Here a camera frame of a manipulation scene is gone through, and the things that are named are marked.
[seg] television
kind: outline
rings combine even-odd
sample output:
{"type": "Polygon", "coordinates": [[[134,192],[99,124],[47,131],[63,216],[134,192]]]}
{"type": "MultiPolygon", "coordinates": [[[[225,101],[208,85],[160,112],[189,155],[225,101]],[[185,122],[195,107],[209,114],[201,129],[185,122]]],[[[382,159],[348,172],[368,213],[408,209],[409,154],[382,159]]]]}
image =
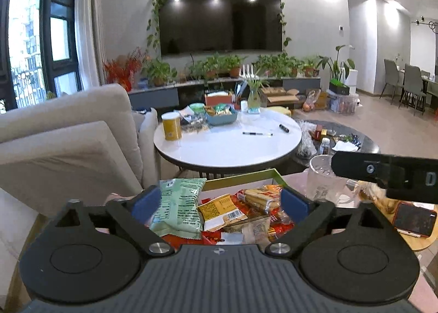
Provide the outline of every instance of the television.
{"type": "Polygon", "coordinates": [[[281,51],[281,0],[166,0],[161,54],[281,51]]]}

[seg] curtain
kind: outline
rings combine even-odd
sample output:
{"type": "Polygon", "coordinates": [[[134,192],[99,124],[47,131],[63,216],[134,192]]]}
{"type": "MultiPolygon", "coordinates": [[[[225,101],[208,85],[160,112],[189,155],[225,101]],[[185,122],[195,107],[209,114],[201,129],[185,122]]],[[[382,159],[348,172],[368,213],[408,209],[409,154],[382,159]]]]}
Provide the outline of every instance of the curtain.
{"type": "Polygon", "coordinates": [[[105,84],[102,64],[106,61],[100,0],[74,1],[74,28],[83,88],[105,84]]]}

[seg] yellow canister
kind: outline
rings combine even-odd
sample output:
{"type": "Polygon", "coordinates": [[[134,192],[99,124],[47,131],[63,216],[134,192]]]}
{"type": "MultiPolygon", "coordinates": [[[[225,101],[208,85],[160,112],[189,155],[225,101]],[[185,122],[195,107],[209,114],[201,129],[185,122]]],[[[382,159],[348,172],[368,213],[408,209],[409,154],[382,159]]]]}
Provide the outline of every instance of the yellow canister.
{"type": "Polygon", "coordinates": [[[164,136],[166,140],[174,141],[181,139],[180,113],[165,113],[161,116],[161,119],[163,119],[164,136]]]}

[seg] tile floor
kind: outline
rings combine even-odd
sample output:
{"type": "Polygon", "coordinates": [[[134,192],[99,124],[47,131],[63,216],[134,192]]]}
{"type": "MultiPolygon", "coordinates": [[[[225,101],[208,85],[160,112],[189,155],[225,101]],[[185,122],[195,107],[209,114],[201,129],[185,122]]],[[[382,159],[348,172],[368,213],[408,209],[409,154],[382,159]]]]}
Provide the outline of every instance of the tile floor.
{"type": "MultiPolygon", "coordinates": [[[[398,101],[391,105],[391,98],[371,97],[360,94],[360,108],[356,108],[354,115],[340,115],[328,110],[304,113],[301,110],[294,112],[293,118],[310,120],[327,120],[354,128],[376,142],[382,153],[400,156],[428,157],[438,159],[438,121],[427,108],[424,115],[413,108],[401,106],[398,101]]],[[[178,167],[162,159],[162,177],[173,178],[178,167]]],[[[198,173],[187,171],[185,177],[198,177],[198,173]]],[[[438,294],[438,240],[417,253],[422,271],[426,280],[438,294]]]]}

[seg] yellow stool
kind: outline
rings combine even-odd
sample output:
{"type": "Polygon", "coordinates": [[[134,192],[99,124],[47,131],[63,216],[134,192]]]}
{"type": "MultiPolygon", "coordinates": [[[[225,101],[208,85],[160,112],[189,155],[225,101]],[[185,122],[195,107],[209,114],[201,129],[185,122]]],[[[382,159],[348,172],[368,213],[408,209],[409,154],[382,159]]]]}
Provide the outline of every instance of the yellow stool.
{"type": "Polygon", "coordinates": [[[268,109],[287,115],[288,117],[292,117],[293,114],[293,109],[289,110],[289,108],[285,108],[285,107],[269,107],[268,109]]]}

